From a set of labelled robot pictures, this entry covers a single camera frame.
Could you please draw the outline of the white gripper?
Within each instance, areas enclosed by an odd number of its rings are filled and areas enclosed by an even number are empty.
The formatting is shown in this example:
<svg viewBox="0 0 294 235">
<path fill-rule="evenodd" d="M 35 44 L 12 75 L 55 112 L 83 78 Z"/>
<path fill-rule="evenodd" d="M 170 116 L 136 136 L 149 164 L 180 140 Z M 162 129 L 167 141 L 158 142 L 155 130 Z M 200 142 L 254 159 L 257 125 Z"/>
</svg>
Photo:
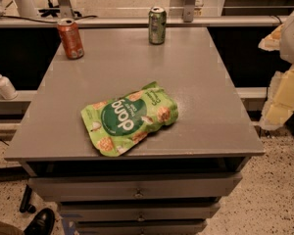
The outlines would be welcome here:
<svg viewBox="0 0 294 235">
<path fill-rule="evenodd" d="M 294 114 L 294 11 L 284 25 L 263 38 L 258 47 L 265 51 L 280 49 L 280 58 L 292 64 L 288 71 L 277 71 L 272 77 L 259 121 L 262 129 L 277 130 Z"/>
</svg>

